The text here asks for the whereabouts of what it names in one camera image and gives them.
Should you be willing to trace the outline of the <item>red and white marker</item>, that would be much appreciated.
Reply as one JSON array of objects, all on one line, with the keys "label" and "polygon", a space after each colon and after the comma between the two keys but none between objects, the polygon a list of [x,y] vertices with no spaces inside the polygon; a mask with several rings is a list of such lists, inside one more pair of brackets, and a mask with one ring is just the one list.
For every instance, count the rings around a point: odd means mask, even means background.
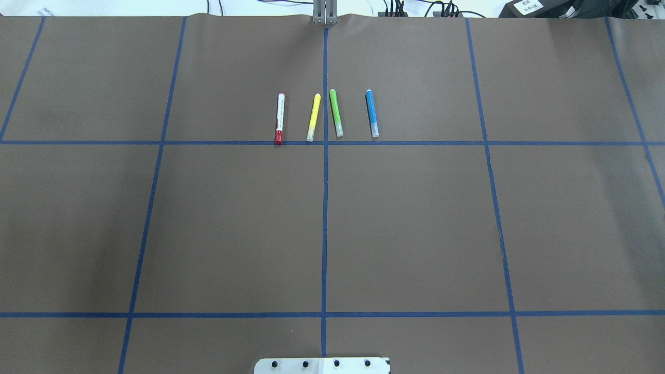
[{"label": "red and white marker", "polygon": [[286,102],[286,94],[285,92],[280,91],[278,93],[276,100],[275,138],[274,138],[274,142],[276,145],[281,145],[283,142],[285,102]]}]

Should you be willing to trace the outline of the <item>blue marker pen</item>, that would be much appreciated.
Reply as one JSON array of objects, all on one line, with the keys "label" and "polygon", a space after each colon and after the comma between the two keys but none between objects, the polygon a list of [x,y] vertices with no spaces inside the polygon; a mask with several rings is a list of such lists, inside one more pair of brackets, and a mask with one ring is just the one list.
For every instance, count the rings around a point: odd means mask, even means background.
[{"label": "blue marker pen", "polygon": [[376,116],[375,96],[371,89],[368,89],[366,91],[365,99],[366,99],[371,136],[372,138],[378,138],[379,127],[378,127],[378,119]]}]

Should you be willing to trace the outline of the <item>yellow highlighter pen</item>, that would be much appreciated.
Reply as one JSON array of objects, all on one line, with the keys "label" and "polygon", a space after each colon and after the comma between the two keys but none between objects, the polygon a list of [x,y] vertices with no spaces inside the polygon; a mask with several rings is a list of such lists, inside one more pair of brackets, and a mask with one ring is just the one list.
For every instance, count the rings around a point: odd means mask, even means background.
[{"label": "yellow highlighter pen", "polygon": [[306,142],[313,142],[314,141],[314,134],[316,130],[316,126],[318,123],[318,117],[319,117],[319,111],[321,108],[321,102],[322,102],[322,97],[320,93],[316,93],[313,97],[313,106],[311,110],[311,115],[309,119],[309,123],[307,126],[307,136],[306,136]]}]

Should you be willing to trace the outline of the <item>green highlighter pen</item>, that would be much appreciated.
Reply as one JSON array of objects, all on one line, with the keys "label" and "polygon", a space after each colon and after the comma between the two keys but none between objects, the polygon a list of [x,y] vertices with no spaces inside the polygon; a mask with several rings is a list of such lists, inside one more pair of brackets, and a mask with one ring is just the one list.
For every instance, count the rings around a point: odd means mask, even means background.
[{"label": "green highlighter pen", "polygon": [[336,137],[343,137],[343,125],[341,120],[341,113],[339,108],[339,97],[337,91],[334,88],[331,88],[329,91],[330,106],[335,126]]}]

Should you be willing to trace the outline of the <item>brown paper table mat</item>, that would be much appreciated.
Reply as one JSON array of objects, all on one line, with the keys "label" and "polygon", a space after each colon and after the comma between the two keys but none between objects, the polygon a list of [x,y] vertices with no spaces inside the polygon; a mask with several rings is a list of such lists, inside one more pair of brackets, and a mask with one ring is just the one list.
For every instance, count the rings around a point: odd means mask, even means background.
[{"label": "brown paper table mat", "polygon": [[2,373],[663,373],[662,20],[2,17],[1,163]]}]

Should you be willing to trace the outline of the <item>black power adapter box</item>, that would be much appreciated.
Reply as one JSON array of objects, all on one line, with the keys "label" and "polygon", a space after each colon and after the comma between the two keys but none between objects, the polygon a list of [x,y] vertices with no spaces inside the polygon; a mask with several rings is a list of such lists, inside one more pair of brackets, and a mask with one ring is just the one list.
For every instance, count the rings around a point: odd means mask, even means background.
[{"label": "black power adapter box", "polygon": [[512,1],[504,5],[499,18],[568,18],[582,1]]}]

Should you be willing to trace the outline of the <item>grey aluminium frame post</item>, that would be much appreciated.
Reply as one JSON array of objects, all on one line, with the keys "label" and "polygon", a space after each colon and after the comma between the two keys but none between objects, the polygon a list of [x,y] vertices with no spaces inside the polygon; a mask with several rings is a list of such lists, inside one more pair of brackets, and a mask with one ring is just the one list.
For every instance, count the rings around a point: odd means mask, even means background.
[{"label": "grey aluminium frame post", "polygon": [[330,26],[338,22],[337,0],[313,0],[313,23]]}]

